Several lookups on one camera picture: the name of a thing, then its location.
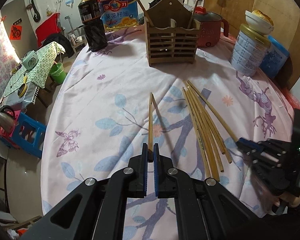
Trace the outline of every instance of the door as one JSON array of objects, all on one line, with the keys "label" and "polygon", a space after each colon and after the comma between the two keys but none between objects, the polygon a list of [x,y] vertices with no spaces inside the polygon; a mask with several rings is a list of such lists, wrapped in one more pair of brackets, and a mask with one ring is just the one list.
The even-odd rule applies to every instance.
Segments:
[{"label": "door", "polygon": [[37,38],[26,11],[25,0],[13,0],[4,5],[1,9],[1,15],[2,18],[6,16],[3,24],[8,36],[10,36],[12,24],[19,19],[22,20],[22,22],[18,24],[22,26],[21,39],[10,40],[20,60],[28,51],[38,49]]}]

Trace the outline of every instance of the green checkered tablecloth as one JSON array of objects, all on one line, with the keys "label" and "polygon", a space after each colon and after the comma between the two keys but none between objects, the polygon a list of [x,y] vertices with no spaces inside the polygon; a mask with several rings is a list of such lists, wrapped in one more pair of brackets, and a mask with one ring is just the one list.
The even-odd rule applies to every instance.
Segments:
[{"label": "green checkered tablecloth", "polygon": [[30,71],[22,66],[9,80],[9,83],[4,90],[3,97],[8,96],[23,84],[24,73],[28,75],[27,83],[32,82],[40,88],[44,88],[49,71],[53,66],[53,62],[57,55],[64,54],[65,49],[55,41],[42,47],[37,51],[38,63]]}]

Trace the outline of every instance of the green trash can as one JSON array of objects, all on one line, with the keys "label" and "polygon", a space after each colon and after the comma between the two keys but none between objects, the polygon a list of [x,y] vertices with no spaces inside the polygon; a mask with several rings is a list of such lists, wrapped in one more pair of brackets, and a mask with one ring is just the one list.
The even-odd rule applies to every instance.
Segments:
[{"label": "green trash can", "polygon": [[67,73],[64,71],[63,64],[58,63],[52,66],[49,75],[52,76],[56,83],[62,84],[67,76]]}]

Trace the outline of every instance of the silver bolt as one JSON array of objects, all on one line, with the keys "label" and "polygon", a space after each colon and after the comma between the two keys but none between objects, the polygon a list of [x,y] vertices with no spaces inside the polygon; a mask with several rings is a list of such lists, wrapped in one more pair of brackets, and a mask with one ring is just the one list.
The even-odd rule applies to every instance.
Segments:
[{"label": "silver bolt", "polygon": [[124,174],[131,174],[131,173],[133,173],[133,168],[127,167],[123,170],[123,173]]},{"label": "silver bolt", "polygon": [[171,169],[168,169],[168,173],[170,175],[176,175],[178,173],[178,170],[176,168],[171,168]]},{"label": "silver bolt", "polygon": [[88,178],[88,179],[85,180],[84,183],[85,183],[87,186],[92,186],[93,184],[95,184],[95,182],[96,182],[96,180],[95,180],[94,178]]},{"label": "silver bolt", "polygon": [[209,179],[206,180],[206,183],[207,183],[208,186],[214,186],[214,185],[216,185],[217,182],[216,182],[215,179],[209,178]]}]

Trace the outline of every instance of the red electric pot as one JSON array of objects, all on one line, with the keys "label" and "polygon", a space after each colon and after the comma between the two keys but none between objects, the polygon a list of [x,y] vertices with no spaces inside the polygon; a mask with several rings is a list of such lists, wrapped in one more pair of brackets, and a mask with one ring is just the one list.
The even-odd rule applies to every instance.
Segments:
[{"label": "red electric pot", "polygon": [[207,12],[204,7],[195,8],[194,19],[201,23],[201,33],[198,40],[198,47],[213,47],[220,40],[221,22],[223,22],[223,34],[228,37],[229,23],[220,15]]}]

